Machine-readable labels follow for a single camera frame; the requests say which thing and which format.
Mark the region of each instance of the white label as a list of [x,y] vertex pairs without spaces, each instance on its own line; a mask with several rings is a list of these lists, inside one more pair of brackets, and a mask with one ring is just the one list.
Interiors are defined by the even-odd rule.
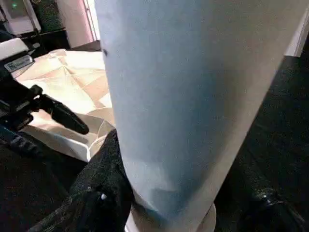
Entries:
[[21,69],[31,63],[33,63],[33,58],[29,55],[25,55],[24,57],[18,58],[16,60],[13,60],[7,64],[4,65],[4,67],[9,71],[9,72],[14,72],[18,69]]

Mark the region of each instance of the white pillar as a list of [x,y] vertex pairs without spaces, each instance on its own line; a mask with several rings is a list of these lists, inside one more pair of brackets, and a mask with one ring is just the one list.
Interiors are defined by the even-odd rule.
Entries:
[[195,231],[306,0],[97,0],[122,157],[141,231]]

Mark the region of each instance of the white wall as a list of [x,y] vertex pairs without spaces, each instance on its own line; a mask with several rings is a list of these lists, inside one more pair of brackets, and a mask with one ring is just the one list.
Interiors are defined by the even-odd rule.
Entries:
[[300,57],[309,32],[309,7],[304,13],[292,41],[285,52],[286,56]]
[[57,0],[60,18],[71,47],[93,41],[83,0]]
[[90,17],[92,19],[93,23],[93,32],[95,34],[96,40],[100,40],[100,30],[98,26],[98,17],[97,17],[97,11],[95,8],[95,0],[86,0],[89,6],[89,11],[90,11]]

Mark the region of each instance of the black surface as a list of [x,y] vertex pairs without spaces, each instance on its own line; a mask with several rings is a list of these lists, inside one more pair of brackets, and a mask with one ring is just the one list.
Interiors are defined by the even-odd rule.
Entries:
[[217,232],[236,232],[248,196],[273,188],[309,219],[309,65],[285,57],[216,198]]
[[46,167],[0,145],[0,231],[25,231],[59,207],[86,163],[62,155]]
[[71,49],[72,51],[88,51],[88,52],[97,52],[101,51],[100,41],[93,41],[91,43],[87,43],[78,47],[74,47]]

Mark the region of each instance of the white cylinder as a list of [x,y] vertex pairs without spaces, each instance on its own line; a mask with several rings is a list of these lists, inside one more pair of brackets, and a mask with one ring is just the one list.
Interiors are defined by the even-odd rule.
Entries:
[[196,231],[306,6],[97,0],[122,158],[145,208],[134,215],[141,231]]

